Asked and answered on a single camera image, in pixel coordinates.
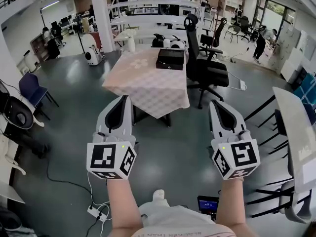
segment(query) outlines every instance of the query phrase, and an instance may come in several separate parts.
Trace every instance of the checkered tablecloth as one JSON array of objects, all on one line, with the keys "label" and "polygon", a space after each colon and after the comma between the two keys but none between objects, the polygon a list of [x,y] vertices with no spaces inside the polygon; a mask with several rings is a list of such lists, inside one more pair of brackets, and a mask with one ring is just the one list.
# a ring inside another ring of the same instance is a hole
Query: checkered tablecloth
[{"label": "checkered tablecloth", "polygon": [[159,50],[124,52],[103,83],[116,95],[129,95],[134,106],[157,119],[190,106],[186,65],[181,71],[157,69]]}]

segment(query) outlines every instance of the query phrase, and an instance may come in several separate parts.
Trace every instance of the gray floor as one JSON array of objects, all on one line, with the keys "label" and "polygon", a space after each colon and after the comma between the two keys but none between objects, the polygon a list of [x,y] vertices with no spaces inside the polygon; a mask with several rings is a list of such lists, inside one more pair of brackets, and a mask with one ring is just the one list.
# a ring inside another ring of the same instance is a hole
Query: gray floor
[{"label": "gray floor", "polygon": [[[50,176],[88,187],[85,161],[86,143],[91,142],[98,114],[116,96],[102,88],[106,74],[118,58],[108,55],[104,64],[89,67],[83,55],[60,58],[45,63],[39,72],[39,81],[47,86],[59,103],[57,108],[44,101],[44,111],[51,121],[39,116],[45,128],[33,128],[36,137],[51,145]],[[227,63],[228,70],[247,85],[246,91],[218,87],[216,90],[226,103],[236,108],[244,117],[272,96],[272,86],[286,87],[285,81],[269,71],[255,70],[247,65]],[[231,86],[238,87],[231,77]],[[203,110],[197,109],[199,91],[189,90],[191,106],[171,114],[172,127],[167,128],[154,118],[147,118],[135,125],[133,134],[140,142],[137,161],[130,175],[131,186],[138,205],[150,201],[156,189],[164,189],[170,205],[186,205],[198,211],[197,196],[218,196],[222,179],[209,158],[207,147],[211,134],[208,125],[207,104],[213,98],[204,95]],[[271,113],[275,103],[265,108],[246,124],[252,136],[262,142],[270,137],[274,120],[258,129],[258,125]],[[272,148],[285,139],[277,137],[260,148],[260,167],[244,181],[245,200],[254,197],[255,188],[287,178],[287,159],[281,157],[285,149],[267,157]],[[53,183],[46,178],[47,160],[38,159],[23,151],[20,165],[26,176],[16,173],[14,187],[26,202],[16,204],[20,217],[34,228],[38,235],[51,237],[84,236],[95,219],[88,214],[91,203],[88,192],[69,184]],[[107,201],[105,182],[91,176],[93,194],[97,203]],[[247,214],[261,212],[277,203],[247,206]],[[284,215],[270,214],[248,220],[260,236],[298,237],[306,225],[288,221]],[[89,236],[100,235],[98,223]],[[105,224],[103,236],[111,230],[111,222]]]}]

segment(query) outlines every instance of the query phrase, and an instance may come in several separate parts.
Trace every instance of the table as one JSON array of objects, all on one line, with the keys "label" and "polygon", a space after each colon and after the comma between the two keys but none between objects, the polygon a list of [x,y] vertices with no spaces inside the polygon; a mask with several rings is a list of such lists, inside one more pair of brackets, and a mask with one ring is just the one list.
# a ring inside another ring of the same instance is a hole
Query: table
[{"label": "table", "polygon": [[316,186],[316,137],[301,99],[273,87],[284,122],[292,158],[295,192],[303,193]]},{"label": "table", "polygon": [[123,52],[103,83],[116,95],[129,95],[134,106],[156,119],[190,106],[186,62],[181,71],[157,69],[159,50],[136,45],[134,53]]}]

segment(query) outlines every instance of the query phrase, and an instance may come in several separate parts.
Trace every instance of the ceiling light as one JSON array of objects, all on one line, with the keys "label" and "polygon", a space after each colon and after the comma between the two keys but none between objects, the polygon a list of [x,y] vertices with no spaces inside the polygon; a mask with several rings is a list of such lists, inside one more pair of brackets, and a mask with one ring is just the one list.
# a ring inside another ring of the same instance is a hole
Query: ceiling light
[{"label": "ceiling light", "polygon": [[53,2],[53,3],[51,3],[50,5],[45,6],[44,8],[42,8],[42,10],[44,10],[44,9],[46,9],[46,8],[48,8],[48,7],[50,7],[50,6],[54,5],[54,4],[56,4],[56,3],[58,3],[58,2],[59,2],[59,1],[57,1],[57,2]]}]

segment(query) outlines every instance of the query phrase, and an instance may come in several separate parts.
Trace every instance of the power strip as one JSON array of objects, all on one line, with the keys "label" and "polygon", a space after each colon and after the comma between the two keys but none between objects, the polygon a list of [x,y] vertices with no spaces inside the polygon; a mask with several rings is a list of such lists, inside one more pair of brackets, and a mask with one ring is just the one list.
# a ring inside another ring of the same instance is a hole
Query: power strip
[{"label": "power strip", "polygon": [[240,80],[240,89],[241,90],[246,90],[247,89],[245,82],[242,81],[242,80]]},{"label": "power strip", "polygon": [[94,208],[93,206],[88,207],[88,213],[90,213],[95,218],[97,218],[99,216],[100,217],[99,220],[102,222],[105,222],[107,220],[107,216],[104,213],[97,210],[96,208]]}]

